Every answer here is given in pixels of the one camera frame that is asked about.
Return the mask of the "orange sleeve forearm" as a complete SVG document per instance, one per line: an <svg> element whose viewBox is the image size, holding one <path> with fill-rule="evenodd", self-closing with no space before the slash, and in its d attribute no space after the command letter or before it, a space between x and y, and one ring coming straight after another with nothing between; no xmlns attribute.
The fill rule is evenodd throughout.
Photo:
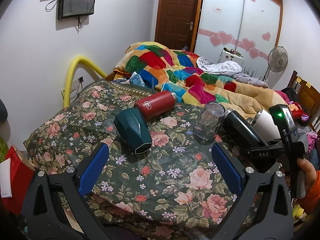
<svg viewBox="0 0 320 240"><path fill-rule="evenodd" d="M319 205L319 171L316 171L315 179L311 182L306 182L306 195L304 198L299 199L298 202L300 207L304 210L307 215L311 215Z"/></svg>

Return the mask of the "right hand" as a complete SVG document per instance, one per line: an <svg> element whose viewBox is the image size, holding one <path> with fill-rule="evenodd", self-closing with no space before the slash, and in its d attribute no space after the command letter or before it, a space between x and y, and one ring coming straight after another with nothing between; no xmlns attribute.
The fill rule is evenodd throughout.
<svg viewBox="0 0 320 240"><path fill-rule="evenodd" d="M302 169L305 176L305 191L307 192L317 179L317 171L310 161L307 159L298 158L298 166Z"/></svg>

